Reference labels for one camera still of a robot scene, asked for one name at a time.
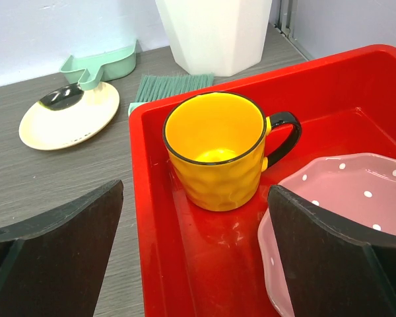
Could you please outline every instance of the wood grain surface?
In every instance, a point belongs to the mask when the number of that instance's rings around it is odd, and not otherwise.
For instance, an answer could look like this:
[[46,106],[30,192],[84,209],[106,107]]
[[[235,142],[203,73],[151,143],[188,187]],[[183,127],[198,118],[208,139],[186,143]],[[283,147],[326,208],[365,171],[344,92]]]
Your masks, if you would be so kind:
[[[216,78],[215,83],[303,61],[270,26],[262,62],[233,77]],[[26,147],[19,139],[18,126],[35,101],[67,84],[63,76],[50,75],[0,87],[0,227],[71,201],[108,180],[123,180],[122,215],[95,316],[144,314],[129,140],[135,131],[129,131],[127,107],[135,99],[141,75],[180,73],[185,71],[174,62],[169,48],[139,54],[134,72],[112,82],[121,97],[112,122],[92,139],[53,152]]]

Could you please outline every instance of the red plastic container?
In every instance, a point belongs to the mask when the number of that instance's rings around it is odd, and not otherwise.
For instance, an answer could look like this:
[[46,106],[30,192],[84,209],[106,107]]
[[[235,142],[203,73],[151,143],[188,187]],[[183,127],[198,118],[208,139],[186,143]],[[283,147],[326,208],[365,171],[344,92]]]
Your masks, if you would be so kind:
[[[162,140],[169,111],[207,91],[247,96],[266,115],[293,112],[303,129],[292,152],[263,173],[252,200],[225,213],[187,200]],[[372,152],[396,159],[396,49],[368,46],[151,102],[129,123],[145,316],[278,316],[257,242],[269,187],[317,157]],[[267,153],[286,132],[270,134]]]

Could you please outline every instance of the mug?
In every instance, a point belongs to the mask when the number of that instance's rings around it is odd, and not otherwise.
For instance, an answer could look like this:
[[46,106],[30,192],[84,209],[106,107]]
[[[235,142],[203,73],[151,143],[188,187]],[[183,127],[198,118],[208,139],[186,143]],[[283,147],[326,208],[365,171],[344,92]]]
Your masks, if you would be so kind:
[[[292,131],[264,157],[265,137],[284,124]],[[252,100],[209,92],[183,101],[166,118],[163,140],[186,195],[210,211],[229,211],[256,193],[261,173],[292,150],[302,133],[290,112],[265,117]]]

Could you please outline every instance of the white plastic bin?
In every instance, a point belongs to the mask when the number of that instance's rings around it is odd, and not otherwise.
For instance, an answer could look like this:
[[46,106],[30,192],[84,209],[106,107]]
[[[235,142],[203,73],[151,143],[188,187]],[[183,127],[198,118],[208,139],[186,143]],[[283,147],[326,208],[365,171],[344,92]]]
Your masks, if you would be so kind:
[[272,0],[156,0],[176,63],[232,76],[261,61]]

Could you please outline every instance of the brush bristles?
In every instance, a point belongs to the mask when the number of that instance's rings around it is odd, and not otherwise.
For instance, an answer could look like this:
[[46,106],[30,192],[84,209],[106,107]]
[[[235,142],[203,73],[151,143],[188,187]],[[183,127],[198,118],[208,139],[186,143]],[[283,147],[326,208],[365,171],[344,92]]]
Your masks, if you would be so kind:
[[213,81],[213,74],[179,76],[145,75],[139,84],[135,102],[150,102],[198,90],[213,85]]

